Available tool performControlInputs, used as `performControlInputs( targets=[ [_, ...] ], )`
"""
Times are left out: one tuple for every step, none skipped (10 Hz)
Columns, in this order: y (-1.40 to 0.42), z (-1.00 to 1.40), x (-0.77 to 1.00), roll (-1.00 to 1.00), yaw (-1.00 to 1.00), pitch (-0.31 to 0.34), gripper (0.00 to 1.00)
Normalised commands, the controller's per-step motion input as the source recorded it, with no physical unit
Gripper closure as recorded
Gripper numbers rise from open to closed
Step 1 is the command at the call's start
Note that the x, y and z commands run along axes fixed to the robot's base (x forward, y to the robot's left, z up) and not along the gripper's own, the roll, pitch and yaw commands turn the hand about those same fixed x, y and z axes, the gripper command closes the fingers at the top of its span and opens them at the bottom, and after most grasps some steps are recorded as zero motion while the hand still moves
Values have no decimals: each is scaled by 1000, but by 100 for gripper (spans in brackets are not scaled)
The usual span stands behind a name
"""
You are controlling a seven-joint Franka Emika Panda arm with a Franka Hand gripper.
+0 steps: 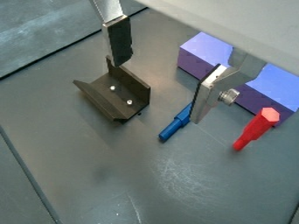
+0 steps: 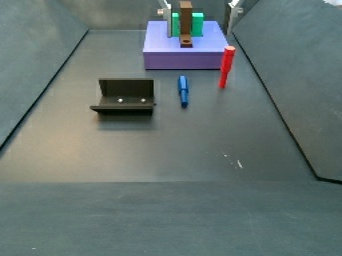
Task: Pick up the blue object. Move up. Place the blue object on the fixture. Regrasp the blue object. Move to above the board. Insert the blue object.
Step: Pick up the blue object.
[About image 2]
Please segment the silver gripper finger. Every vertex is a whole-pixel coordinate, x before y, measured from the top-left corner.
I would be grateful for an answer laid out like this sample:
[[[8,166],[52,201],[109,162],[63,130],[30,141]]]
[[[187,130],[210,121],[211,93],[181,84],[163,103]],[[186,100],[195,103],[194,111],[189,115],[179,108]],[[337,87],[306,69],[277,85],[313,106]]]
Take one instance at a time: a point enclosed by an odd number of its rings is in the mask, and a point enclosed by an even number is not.
[[[158,9],[158,15],[163,16],[167,22],[167,37],[173,37],[173,6],[167,0],[158,0],[161,8]]]
[[[229,7],[227,33],[231,33],[235,19],[243,13],[243,8],[242,8],[243,3],[245,3],[245,0],[231,0],[227,4],[227,7]]]

